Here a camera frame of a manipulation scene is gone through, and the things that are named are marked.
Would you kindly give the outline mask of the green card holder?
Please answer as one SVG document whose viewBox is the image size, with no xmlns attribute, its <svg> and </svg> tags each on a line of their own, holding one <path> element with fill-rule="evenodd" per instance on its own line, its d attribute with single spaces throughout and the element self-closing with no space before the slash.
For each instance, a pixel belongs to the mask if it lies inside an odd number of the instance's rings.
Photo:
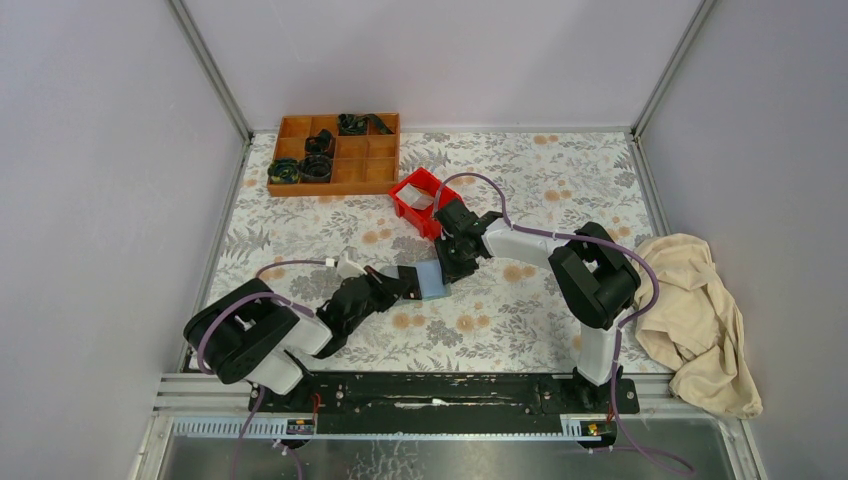
<svg viewBox="0 0 848 480">
<path fill-rule="evenodd" d="M 451 295 L 450 286 L 443 281 L 438 260 L 425 260 L 413 265 L 399 265 L 397 278 L 407 284 L 401 298 L 410 301 L 429 301 Z"/>
</svg>

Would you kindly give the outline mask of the red plastic bin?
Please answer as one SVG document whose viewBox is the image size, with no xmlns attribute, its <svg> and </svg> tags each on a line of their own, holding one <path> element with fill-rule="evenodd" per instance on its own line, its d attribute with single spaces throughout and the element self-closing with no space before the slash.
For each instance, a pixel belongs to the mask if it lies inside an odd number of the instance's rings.
<svg viewBox="0 0 848 480">
<path fill-rule="evenodd" d="M 429 170 L 418 168 L 388 192 L 396 216 L 405 219 L 422 238 L 429 240 L 435 240 L 442 231 L 441 224 L 433 217 L 441 184 L 442 181 Z"/>
</svg>

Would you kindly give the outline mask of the stack of credit cards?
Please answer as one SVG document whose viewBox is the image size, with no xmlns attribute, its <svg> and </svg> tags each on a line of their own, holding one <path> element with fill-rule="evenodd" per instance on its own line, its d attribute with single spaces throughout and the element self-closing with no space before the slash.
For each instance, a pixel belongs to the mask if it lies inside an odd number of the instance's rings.
<svg viewBox="0 0 848 480">
<path fill-rule="evenodd" d="M 396 194 L 398 200 L 414 210 L 426 210 L 434 203 L 434 196 L 412 184 L 405 185 Z"/>
</svg>

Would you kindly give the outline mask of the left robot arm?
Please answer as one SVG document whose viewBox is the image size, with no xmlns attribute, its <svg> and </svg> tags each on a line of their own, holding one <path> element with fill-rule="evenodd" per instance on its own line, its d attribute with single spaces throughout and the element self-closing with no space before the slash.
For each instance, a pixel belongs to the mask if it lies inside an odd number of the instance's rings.
<svg viewBox="0 0 848 480">
<path fill-rule="evenodd" d="M 285 298 L 255 277 L 196 313 L 183 337 L 198 368 L 223 384 L 247 381 L 269 389 L 282 408 L 296 411 L 309 401 L 311 387 L 294 352 L 330 357 L 368 316 L 421 297 L 419 275 L 411 266 L 381 273 L 342 259 L 323 264 L 342 282 L 317 309 Z"/>
</svg>

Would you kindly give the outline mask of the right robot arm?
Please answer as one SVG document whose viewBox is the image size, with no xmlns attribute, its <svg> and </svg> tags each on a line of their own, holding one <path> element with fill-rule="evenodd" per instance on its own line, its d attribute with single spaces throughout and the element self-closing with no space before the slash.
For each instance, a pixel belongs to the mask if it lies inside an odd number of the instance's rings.
<svg viewBox="0 0 848 480">
<path fill-rule="evenodd" d="M 453 284 L 478 269 L 480 258 L 506 258 L 549 270 L 571 314 L 581 324 L 582 350 L 573 386 L 575 402 L 597 412 L 613 398 L 613 329 L 631 308 L 639 274 L 607 231 L 594 222 L 561 237 L 512 224 L 501 213 L 479 216 L 459 200 L 435 215 L 442 233 L 435 239 L 442 280 Z"/>
</svg>

